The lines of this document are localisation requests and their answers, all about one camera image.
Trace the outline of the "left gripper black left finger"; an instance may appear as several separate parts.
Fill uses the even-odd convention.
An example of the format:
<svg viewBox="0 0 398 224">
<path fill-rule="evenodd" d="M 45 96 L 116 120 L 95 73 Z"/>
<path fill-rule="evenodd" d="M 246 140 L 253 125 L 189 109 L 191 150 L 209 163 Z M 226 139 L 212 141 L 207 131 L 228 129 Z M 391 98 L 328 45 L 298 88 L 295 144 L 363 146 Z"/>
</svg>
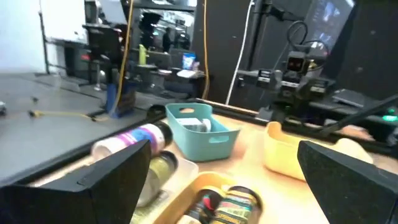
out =
<svg viewBox="0 0 398 224">
<path fill-rule="evenodd" d="M 139 141 L 39 187 L 0 187 L 0 224 L 129 224 L 151 159 Z"/>
</svg>

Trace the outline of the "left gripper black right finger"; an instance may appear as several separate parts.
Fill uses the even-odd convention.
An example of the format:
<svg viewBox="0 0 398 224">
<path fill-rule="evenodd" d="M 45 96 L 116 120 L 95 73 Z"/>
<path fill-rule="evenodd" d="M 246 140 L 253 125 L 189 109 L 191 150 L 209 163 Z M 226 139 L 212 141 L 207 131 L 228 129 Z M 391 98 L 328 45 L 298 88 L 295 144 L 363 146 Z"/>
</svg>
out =
<svg viewBox="0 0 398 224">
<path fill-rule="evenodd" d="M 330 224 L 398 224 L 398 175 L 310 141 L 297 159 Z"/>
</svg>

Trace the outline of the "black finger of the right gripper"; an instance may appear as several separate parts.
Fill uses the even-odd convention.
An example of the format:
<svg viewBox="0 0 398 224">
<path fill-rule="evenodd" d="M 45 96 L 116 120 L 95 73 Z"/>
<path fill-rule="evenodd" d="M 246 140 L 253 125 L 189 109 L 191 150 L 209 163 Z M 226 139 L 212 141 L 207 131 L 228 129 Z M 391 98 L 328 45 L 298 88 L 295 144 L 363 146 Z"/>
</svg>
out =
<svg viewBox="0 0 398 224">
<path fill-rule="evenodd" d="M 333 88 L 335 85 L 335 81 L 329 78 L 314 78 L 309 81 L 310 84 L 310 93 L 319 93 L 325 94 L 330 88 Z"/>
<path fill-rule="evenodd" d="M 259 70 L 256 86 L 270 91 L 279 91 L 282 86 L 282 71 Z"/>
</svg>

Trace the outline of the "purple label spice jar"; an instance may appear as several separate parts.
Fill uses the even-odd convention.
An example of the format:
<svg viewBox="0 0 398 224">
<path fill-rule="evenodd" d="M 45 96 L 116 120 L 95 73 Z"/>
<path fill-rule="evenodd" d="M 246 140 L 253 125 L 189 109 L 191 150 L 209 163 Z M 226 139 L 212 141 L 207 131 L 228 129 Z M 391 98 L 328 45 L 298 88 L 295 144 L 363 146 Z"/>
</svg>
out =
<svg viewBox="0 0 398 224">
<path fill-rule="evenodd" d="M 161 121 L 147 123 L 95 142 L 91 147 L 91 155 L 98 161 L 143 140 L 150 141 L 152 155 L 158 155 L 173 141 L 172 130 Z"/>
</svg>

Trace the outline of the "bagel sesame seasoning jar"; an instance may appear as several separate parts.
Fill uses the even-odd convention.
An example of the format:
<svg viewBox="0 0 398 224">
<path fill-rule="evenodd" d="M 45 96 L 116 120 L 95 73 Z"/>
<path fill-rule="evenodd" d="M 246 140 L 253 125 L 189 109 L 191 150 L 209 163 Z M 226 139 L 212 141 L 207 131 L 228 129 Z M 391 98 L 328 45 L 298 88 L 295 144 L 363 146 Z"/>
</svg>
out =
<svg viewBox="0 0 398 224">
<path fill-rule="evenodd" d="M 209 119 L 177 118 L 177 122 L 191 131 L 200 133 L 208 133 L 211 131 L 211 121 Z"/>
</svg>

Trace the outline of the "yellow green label spice jar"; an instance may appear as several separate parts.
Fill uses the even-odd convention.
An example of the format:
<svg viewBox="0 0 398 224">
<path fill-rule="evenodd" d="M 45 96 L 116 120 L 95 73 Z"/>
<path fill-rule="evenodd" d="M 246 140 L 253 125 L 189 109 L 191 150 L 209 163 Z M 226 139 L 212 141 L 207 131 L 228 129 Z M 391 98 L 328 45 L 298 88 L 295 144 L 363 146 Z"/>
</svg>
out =
<svg viewBox="0 0 398 224">
<path fill-rule="evenodd" d="M 215 210 L 209 224 L 257 224 L 262 212 L 262 200 L 250 188 L 234 185 Z"/>
</svg>

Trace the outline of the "large yellow plastic bin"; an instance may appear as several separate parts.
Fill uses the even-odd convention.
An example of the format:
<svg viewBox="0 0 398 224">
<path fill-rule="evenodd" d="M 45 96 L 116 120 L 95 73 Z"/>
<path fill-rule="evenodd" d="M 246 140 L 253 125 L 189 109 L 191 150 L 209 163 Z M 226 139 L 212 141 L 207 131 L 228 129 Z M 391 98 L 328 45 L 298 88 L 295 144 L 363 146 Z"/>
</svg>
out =
<svg viewBox="0 0 398 224">
<path fill-rule="evenodd" d="M 264 135 L 264 165 L 269 170 L 304 181 L 305 177 L 297 159 L 300 141 L 310 141 L 364 162 L 374 163 L 373 158 L 354 140 L 342 138 L 332 144 L 295 136 L 283 132 L 282 125 L 272 121 L 266 126 Z"/>
</svg>

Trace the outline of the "laptop with blue screen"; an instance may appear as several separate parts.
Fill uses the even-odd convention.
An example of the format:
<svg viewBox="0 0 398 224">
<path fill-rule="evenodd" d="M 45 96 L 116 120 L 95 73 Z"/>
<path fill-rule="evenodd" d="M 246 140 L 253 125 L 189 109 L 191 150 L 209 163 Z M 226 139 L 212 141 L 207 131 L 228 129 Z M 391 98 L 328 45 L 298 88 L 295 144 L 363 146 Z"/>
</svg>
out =
<svg viewBox="0 0 398 224">
<path fill-rule="evenodd" d="M 192 78 L 199 71 L 200 63 L 197 61 L 195 53 L 183 53 L 182 69 L 177 72 L 178 77 Z"/>
</svg>

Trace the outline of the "teal plastic bin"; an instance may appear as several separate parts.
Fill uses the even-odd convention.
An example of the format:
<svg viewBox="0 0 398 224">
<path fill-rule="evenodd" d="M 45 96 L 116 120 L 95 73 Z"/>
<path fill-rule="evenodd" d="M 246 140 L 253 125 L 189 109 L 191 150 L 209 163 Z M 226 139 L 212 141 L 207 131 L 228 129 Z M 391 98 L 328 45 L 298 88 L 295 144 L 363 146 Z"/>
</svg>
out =
<svg viewBox="0 0 398 224">
<path fill-rule="evenodd" d="M 193 162 L 226 159 L 232 154 L 240 132 L 229 129 L 213 117 L 213 108 L 202 103 L 169 103 L 165 106 L 167 122 L 175 144 L 184 157 Z M 186 129 L 177 118 L 198 118 L 211 121 L 211 131 L 200 133 Z"/>
</svg>

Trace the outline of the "dark desk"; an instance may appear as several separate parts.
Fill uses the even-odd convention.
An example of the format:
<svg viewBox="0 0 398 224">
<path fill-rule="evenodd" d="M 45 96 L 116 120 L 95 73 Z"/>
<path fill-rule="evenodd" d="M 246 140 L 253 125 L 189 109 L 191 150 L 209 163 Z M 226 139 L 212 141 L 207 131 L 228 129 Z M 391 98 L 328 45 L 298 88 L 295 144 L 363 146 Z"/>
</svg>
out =
<svg viewBox="0 0 398 224">
<path fill-rule="evenodd" d="M 129 58 L 129 77 L 139 83 L 144 91 L 170 98 L 199 98 L 205 87 L 204 72 L 199 70 L 192 78 L 177 76 L 182 69 L 184 49 L 172 49 L 170 53 L 147 52 L 147 64 L 139 65 L 139 51 L 132 49 Z"/>
</svg>

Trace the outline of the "small yellow plastic bin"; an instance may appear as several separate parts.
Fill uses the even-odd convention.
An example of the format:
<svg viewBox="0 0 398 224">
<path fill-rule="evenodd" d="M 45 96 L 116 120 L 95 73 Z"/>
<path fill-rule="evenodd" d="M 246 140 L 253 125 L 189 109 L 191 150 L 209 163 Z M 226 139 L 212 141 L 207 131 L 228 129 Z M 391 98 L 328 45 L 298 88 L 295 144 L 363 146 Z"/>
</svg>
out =
<svg viewBox="0 0 398 224">
<path fill-rule="evenodd" d="M 255 185 L 250 181 L 254 181 L 253 176 L 245 173 L 234 173 L 233 175 L 221 172 L 201 172 L 193 178 L 182 190 L 175 193 L 161 209 L 158 215 L 155 215 L 152 224 L 176 224 L 177 219 L 182 217 L 188 207 L 193 205 L 194 200 L 198 200 L 198 193 L 205 187 L 215 187 L 226 190 L 227 187 L 241 186 L 249 187 L 255 193 L 259 193 Z"/>
</svg>

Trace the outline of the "person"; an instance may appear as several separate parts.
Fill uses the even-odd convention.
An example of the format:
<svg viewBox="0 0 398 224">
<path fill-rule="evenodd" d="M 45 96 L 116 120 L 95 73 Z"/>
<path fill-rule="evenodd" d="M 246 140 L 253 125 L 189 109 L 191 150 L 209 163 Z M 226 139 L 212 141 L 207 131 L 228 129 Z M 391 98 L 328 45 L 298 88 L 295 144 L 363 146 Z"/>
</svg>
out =
<svg viewBox="0 0 398 224">
<path fill-rule="evenodd" d="M 171 33 L 171 28 L 167 27 L 165 29 L 165 33 L 162 36 L 162 51 L 165 52 L 165 53 L 168 53 L 170 48 L 171 48 L 171 46 L 172 46 L 170 33 Z"/>
</svg>

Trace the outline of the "black equipment rack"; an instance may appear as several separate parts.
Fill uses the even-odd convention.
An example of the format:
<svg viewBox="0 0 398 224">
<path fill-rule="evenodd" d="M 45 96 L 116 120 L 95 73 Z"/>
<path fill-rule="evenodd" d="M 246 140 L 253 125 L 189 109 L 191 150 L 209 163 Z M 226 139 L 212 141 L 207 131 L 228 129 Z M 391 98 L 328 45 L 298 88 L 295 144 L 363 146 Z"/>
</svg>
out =
<svg viewBox="0 0 398 224">
<path fill-rule="evenodd" d="M 87 43 L 65 47 L 66 73 L 88 84 L 106 83 L 110 79 L 108 74 L 120 68 L 127 26 L 85 24 L 83 29 L 87 34 Z"/>
</svg>

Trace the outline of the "black aluminium table frame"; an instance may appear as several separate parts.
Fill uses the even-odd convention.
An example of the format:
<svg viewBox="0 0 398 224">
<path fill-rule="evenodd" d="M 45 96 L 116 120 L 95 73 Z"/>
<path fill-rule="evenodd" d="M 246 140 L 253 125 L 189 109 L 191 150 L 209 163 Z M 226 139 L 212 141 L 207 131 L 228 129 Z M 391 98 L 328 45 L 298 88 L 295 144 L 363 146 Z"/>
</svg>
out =
<svg viewBox="0 0 398 224">
<path fill-rule="evenodd" d="M 265 121 L 255 118 L 257 112 L 219 103 L 191 100 L 189 103 L 204 103 L 213 107 L 213 114 L 266 126 Z M 121 119 L 108 119 L 91 122 L 83 118 L 46 118 L 30 120 L 26 112 L 14 117 L 0 118 L 0 185 L 25 180 L 26 183 L 53 172 L 73 161 L 87 156 L 94 142 L 114 136 L 142 124 L 157 122 L 165 118 L 165 113 L 147 118 L 148 109 L 136 109 Z M 371 141 L 357 136 L 331 133 L 322 136 L 309 128 L 295 124 L 283 124 L 287 133 L 305 136 L 311 140 L 336 143 L 348 138 L 356 141 L 373 159 L 376 167 L 398 174 L 398 147 L 387 146 L 382 142 Z"/>
</svg>

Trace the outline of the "black monitor stand post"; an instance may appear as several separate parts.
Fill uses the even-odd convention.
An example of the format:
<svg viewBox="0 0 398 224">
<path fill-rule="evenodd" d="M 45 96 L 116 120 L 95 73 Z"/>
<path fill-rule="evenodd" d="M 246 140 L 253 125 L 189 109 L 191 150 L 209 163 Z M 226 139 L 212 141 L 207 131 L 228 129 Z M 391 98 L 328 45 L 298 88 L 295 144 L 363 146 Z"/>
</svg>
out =
<svg viewBox="0 0 398 224">
<path fill-rule="evenodd" d="M 276 6 L 272 0 L 253 0 L 254 8 L 249 10 L 249 15 L 252 15 L 251 33 L 249 35 L 249 50 L 246 69 L 252 69 L 255 53 L 259 41 L 262 39 L 260 34 L 262 28 L 266 28 L 267 18 L 275 17 L 278 21 L 303 21 L 304 17 L 294 14 L 293 12 L 282 9 Z"/>
</svg>

